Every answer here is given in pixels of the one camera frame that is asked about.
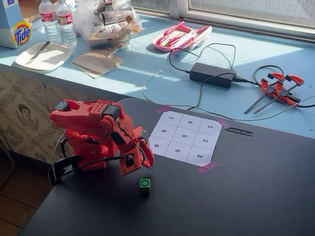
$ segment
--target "red robot arm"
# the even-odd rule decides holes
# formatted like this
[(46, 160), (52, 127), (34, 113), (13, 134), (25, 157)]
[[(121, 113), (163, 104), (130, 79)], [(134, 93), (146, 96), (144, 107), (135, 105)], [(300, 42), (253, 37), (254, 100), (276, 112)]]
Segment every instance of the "red robot arm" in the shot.
[[(141, 165), (153, 166), (154, 156), (147, 132), (140, 126), (133, 129), (131, 118), (119, 103), (64, 100), (50, 114), (50, 119), (56, 127), (66, 129), (73, 154), (82, 157), (78, 166), (115, 155), (128, 156), (128, 159), (120, 159), (122, 175), (139, 169)], [(82, 170), (105, 167), (105, 162), (100, 161)]]

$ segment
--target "white plate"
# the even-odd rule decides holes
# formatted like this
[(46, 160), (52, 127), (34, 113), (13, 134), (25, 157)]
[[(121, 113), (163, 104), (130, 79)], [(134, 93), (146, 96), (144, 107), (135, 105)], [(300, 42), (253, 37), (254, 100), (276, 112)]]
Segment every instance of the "white plate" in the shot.
[(45, 43), (46, 42), (37, 43), (26, 49), (15, 59), (15, 63), (33, 70), (47, 71), (61, 66), (72, 55), (72, 48), (50, 43), (33, 62), (26, 65), (25, 63), (28, 62)]

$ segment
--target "wooden floor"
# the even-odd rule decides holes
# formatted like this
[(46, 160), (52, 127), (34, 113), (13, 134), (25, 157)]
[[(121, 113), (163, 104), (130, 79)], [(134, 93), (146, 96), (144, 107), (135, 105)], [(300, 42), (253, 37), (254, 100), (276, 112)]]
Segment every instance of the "wooden floor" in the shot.
[[(10, 163), (0, 158), (0, 178)], [(48, 177), (17, 166), (0, 189), (0, 236), (15, 236), (33, 215), (51, 189)]]

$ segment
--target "black table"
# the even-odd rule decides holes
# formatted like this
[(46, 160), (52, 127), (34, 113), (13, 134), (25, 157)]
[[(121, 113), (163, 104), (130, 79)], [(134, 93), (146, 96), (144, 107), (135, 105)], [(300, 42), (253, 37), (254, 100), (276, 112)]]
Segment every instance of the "black table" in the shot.
[[(130, 98), (121, 104), (134, 126), (152, 132), (160, 105)], [(69, 174), (19, 235), (315, 235), (315, 139), (227, 122), (253, 136), (222, 129), (212, 158), (218, 168), (201, 175), (195, 165), (155, 155), (151, 170), (124, 177), (118, 161)], [(151, 179), (149, 196), (139, 193), (140, 178)]]

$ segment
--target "green cube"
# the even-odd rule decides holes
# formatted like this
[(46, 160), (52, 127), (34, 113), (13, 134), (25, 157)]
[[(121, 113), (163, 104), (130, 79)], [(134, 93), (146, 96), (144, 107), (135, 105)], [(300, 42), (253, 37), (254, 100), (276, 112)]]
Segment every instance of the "green cube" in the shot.
[(150, 179), (149, 178), (140, 179), (140, 191), (141, 193), (150, 193)]

